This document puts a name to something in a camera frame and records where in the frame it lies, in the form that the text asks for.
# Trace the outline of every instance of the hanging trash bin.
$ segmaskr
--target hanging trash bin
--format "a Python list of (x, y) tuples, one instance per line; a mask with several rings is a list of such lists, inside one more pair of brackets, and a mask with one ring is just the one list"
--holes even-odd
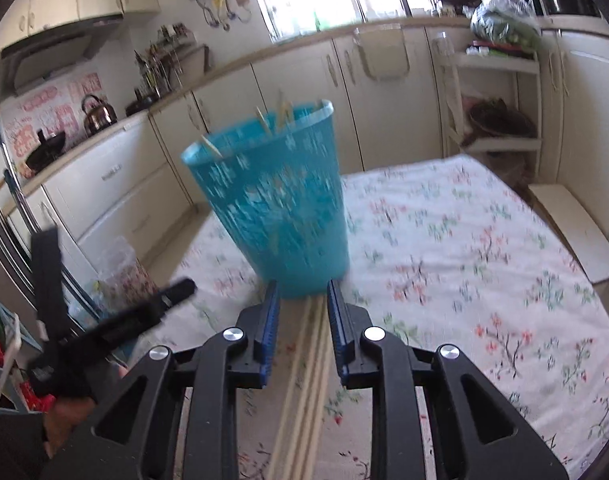
[[(276, 115), (266, 119), (273, 132)], [(348, 269), (333, 105), (296, 107), (294, 119), (273, 134), (257, 119), (237, 124), (182, 154), (249, 264), (289, 298), (322, 292)]]

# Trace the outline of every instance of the black sleeve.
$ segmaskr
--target black sleeve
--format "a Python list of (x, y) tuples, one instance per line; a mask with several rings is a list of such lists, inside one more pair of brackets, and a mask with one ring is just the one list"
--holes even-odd
[(38, 480), (48, 461), (42, 414), (0, 417), (0, 480)]

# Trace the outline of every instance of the floral tablecloth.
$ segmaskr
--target floral tablecloth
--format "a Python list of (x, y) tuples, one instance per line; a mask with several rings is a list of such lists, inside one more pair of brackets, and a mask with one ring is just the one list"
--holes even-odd
[[(609, 318), (553, 232), (466, 156), (347, 176), (343, 187), (345, 299), (408, 344), (463, 349), (578, 478), (609, 437)], [(197, 294), (136, 355), (200, 345), (259, 298), (260, 280), (213, 215), (182, 276)], [(283, 303), (269, 386), (238, 393), (241, 478), (264, 477), (301, 312)], [(342, 389), (333, 370), (314, 478), (369, 478), (370, 432), (369, 391)]]

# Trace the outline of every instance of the kettle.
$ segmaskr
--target kettle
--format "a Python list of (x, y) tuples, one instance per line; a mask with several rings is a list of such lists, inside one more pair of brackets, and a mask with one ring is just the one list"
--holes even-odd
[[(95, 99), (96, 105), (87, 111), (87, 101)], [(94, 94), (87, 94), (82, 99), (82, 111), (86, 114), (84, 118), (84, 129), (89, 136), (95, 135), (98, 132), (116, 124), (118, 116), (115, 109)]]

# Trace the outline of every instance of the white shelf rack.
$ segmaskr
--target white shelf rack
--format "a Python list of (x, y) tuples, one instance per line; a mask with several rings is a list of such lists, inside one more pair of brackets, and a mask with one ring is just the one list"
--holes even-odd
[[(513, 75), (513, 94), (515, 96), (515, 108), (520, 109), (518, 76), (526, 74), (532, 76), (534, 90), (537, 92), (537, 138), (517, 137), (486, 137), (475, 140), (472, 145), (460, 148), (462, 153), (484, 153), (484, 152), (534, 152), (536, 154), (535, 173), (540, 166), (540, 150), (542, 148), (542, 84), (540, 81), (540, 64), (537, 60), (508, 58), (498, 56), (475, 56), (463, 52), (455, 52), (453, 43), (442, 33), (440, 37), (433, 40), (433, 46), (437, 53), (438, 65), (442, 68), (444, 92), (446, 93), (447, 108), (452, 119), (443, 120), (443, 130), (448, 137), (458, 146), (467, 134), (473, 129), (466, 118), (462, 103), (462, 86), (460, 85), (460, 70), (488, 70), (502, 71)], [(452, 155), (449, 143), (446, 142), (445, 155)]]

